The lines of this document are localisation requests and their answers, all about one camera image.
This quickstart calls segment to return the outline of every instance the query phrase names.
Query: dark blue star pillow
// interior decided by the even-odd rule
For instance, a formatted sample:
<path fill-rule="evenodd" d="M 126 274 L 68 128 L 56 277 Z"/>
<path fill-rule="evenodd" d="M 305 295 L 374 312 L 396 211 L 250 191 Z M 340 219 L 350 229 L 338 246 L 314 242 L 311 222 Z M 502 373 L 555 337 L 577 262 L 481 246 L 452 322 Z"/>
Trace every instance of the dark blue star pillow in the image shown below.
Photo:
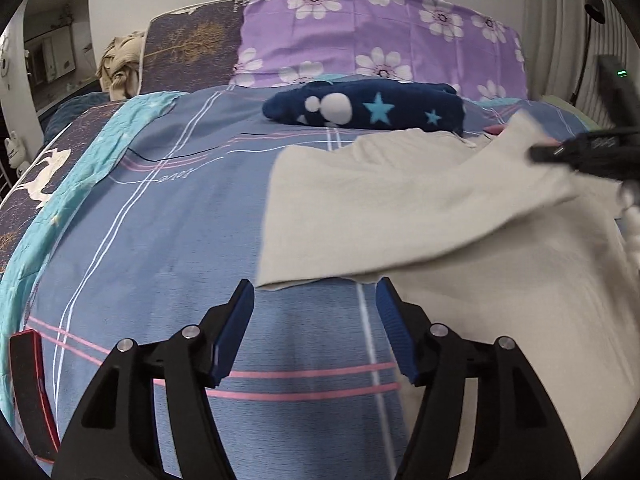
<path fill-rule="evenodd" d="M 465 118 L 462 99 L 447 84 L 401 83 L 383 78 L 307 83 L 272 96 L 262 106 L 262 113 L 283 124 L 371 130 L 420 128 L 458 135 L 462 135 Z"/>

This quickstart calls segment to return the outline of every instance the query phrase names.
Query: metal screw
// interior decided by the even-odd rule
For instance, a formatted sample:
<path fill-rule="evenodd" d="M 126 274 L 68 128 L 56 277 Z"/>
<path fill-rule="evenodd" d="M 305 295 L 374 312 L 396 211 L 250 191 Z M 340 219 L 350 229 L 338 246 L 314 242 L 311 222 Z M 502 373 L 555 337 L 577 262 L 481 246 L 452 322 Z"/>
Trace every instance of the metal screw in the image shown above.
<path fill-rule="evenodd" d="M 516 348 L 516 342 L 510 337 L 504 336 L 498 339 L 498 345 L 505 350 L 513 350 Z"/>
<path fill-rule="evenodd" d="M 133 348 L 133 341 L 131 339 L 121 339 L 120 341 L 118 341 L 118 345 L 116 346 L 116 348 L 120 352 L 128 352 Z"/>
<path fill-rule="evenodd" d="M 193 339 L 200 335 L 200 327 L 197 325 L 189 325 L 182 329 L 182 337 L 185 339 Z"/>
<path fill-rule="evenodd" d="M 449 333 L 449 329 L 440 323 L 436 323 L 431 325 L 429 332 L 436 337 L 444 337 Z"/>

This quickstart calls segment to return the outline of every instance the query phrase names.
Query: light blue star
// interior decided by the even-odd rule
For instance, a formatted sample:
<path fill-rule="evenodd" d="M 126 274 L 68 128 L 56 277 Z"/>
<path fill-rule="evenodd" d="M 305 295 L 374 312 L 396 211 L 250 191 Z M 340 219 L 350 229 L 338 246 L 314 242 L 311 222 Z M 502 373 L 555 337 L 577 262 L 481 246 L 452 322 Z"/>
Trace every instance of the light blue star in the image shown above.
<path fill-rule="evenodd" d="M 371 112 L 371 124 L 374 124 L 378 121 L 382 121 L 385 124 L 391 125 L 389 118 L 386 114 L 391 110 L 391 108 L 395 108 L 396 105 L 387 105 L 382 101 L 382 95 L 380 92 L 376 95 L 376 98 L 372 103 L 362 103 L 369 112 Z"/>
<path fill-rule="evenodd" d="M 425 112 L 424 114 L 429 118 L 429 124 L 435 124 L 436 126 L 438 126 L 438 121 L 439 121 L 442 117 L 440 117 L 440 116 L 436 113 L 436 110 L 432 110 L 432 111 L 431 111 L 431 113 L 429 113 L 429 112 Z"/>

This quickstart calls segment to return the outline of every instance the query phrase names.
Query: beige towel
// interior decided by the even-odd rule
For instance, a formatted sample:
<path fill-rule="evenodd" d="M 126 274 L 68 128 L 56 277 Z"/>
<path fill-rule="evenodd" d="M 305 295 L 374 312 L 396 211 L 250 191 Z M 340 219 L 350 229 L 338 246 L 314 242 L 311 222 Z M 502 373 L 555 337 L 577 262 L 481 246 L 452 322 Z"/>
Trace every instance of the beige towel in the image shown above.
<path fill-rule="evenodd" d="M 616 184 L 531 166 L 526 150 L 544 140 L 520 112 L 487 146 L 409 130 L 334 152 L 286 148 L 271 173 L 257 283 L 386 275 L 464 338 L 511 335 L 585 474 L 638 400 L 638 276 L 613 220 Z M 420 392 L 403 381 L 400 398 L 411 426 Z M 452 474 L 468 465 L 473 420 L 465 410 Z"/>
<path fill-rule="evenodd" d="M 113 38 L 104 51 L 95 75 L 100 78 L 102 90 L 111 100 L 120 101 L 138 94 L 140 58 L 144 32 Z"/>

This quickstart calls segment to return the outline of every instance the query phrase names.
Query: purple floral pillow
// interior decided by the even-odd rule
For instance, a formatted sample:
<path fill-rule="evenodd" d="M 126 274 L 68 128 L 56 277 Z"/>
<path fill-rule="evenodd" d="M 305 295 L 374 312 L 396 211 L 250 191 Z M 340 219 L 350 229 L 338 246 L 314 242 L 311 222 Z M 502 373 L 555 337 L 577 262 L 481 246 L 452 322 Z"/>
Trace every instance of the purple floral pillow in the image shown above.
<path fill-rule="evenodd" d="M 251 0 L 234 73 L 241 86 L 361 74 L 527 97 L 518 34 L 442 0 Z"/>

